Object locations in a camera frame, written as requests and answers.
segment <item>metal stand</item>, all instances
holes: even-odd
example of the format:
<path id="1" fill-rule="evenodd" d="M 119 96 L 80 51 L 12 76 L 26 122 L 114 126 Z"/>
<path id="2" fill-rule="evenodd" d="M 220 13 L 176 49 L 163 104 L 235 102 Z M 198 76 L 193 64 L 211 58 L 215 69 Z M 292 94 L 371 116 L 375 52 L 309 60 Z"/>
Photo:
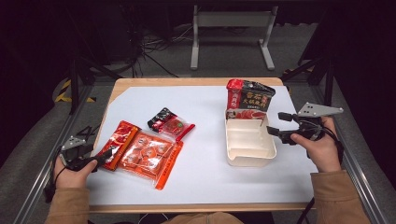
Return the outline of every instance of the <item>metal stand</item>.
<path id="1" fill-rule="evenodd" d="M 198 69 L 199 54 L 199 27 L 221 27 L 221 26 L 238 26 L 238 27 L 265 27 L 264 39 L 259 39 L 262 55 L 268 70 L 274 70 L 275 66 L 272 61 L 270 51 L 268 50 L 268 41 L 276 18 L 277 7 L 273 7 L 272 11 L 257 12 L 208 12 L 198 11 L 198 6 L 194 6 L 193 31 L 194 38 L 191 54 L 191 69 Z"/>

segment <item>hand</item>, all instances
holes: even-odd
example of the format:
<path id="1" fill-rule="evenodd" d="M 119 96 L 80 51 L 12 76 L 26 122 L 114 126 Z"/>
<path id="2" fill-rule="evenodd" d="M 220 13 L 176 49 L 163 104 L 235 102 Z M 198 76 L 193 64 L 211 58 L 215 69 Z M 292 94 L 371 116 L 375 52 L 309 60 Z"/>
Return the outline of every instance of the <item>hand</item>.
<path id="1" fill-rule="evenodd" d="M 93 160 L 88 163 L 84 168 L 80 171 L 75 172 L 64 168 L 64 164 L 61 161 L 61 158 L 56 159 L 55 169 L 54 169 L 54 178 L 56 175 L 61 173 L 56 180 L 56 189 L 64 189 L 64 188 L 85 188 L 87 177 L 92 172 L 92 170 L 96 167 L 98 161 Z"/>
<path id="2" fill-rule="evenodd" d="M 329 128 L 336 134 L 332 118 L 322 117 L 322 122 L 325 127 Z M 294 133 L 291 135 L 291 139 L 308 151 L 309 157 L 317 166 L 320 173 L 341 170 L 341 165 L 338 160 L 337 146 L 329 135 L 325 134 L 318 141 L 311 141 L 297 133 Z"/>

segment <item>white paper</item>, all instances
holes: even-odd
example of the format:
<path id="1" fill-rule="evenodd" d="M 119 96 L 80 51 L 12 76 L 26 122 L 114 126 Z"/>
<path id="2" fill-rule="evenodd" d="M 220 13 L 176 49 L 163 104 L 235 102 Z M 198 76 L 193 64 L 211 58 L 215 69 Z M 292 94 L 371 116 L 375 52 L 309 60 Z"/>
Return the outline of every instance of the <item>white paper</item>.
<path id="1" fill-rule="evenodd" d="M 285 87 L 273 87 L 269 124 L 297 129 L 279 120 L 278 112 L 295 113 Z M 225 86 L 131 87 L 109 105 L 94 154 L 126 120 L 149 131 L 147 122 L 164 107 L 194 123 L 163 190 L 152 181 L 121 170 L 100 168 L 89 176 L 90 205 L 195 203 L 306 203 L 313 197 L 310 173 L 317 169 L 300 146 L 277 137 L 276 157 L 264 167 L 235 167 L 227 162 L 224 110 Z"/>

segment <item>red snack bag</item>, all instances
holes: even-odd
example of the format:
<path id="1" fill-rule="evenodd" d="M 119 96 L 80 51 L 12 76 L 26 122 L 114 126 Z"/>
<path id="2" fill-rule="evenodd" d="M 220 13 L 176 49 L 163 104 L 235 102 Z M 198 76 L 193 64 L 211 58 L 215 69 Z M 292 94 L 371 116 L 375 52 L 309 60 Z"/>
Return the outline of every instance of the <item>red snack bag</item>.
<path id="1" fill-rule="evenodd" d="M 125 150 L 119 167 L 152 179 L 155 189 L 163 189 L 182 147 L 181 141 L 173 142 L 141 131 Z"/>
<path id="2" fill-rule="evenodd" d="M 106 163 L 103 165 L 104 168 L 111 171 L 116 170 L 121 155 L 139 131 L 139 127 L 128 123 L 127 121 L 122 120 L 120 122 L 116 131 L 111 135 L 110 139 L 108 139 L 102 150 L 96 155 L 100 156 L 106 151 L 112 150 L 113 155 L 106 160 Z"/>
<path id="3" fill-rule="evenodd" d="M 178 142 L 195 127 L 195 124 L 187 123 L 164 107 L 160 113 L 148 121 L 148 126 L 152 131 L 164 134 Z"/>
<path id="4" fill-rule="evenodd" d="M 264 119 L 276 91 L 254 81 L 230 79 L 226 119 Z"/>

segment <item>product box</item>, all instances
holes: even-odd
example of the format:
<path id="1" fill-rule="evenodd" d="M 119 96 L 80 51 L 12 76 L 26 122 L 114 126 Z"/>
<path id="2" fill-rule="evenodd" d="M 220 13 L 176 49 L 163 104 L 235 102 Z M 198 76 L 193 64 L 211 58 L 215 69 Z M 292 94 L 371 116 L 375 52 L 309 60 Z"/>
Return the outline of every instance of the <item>product box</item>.
<path id="1" fill-rule="evenodd" d="M 227 160 L 233 166 L 265 166 L 276 156 L 266 112 L 276 91 L 258 82 L 231 79 L 225 112 Z"/>

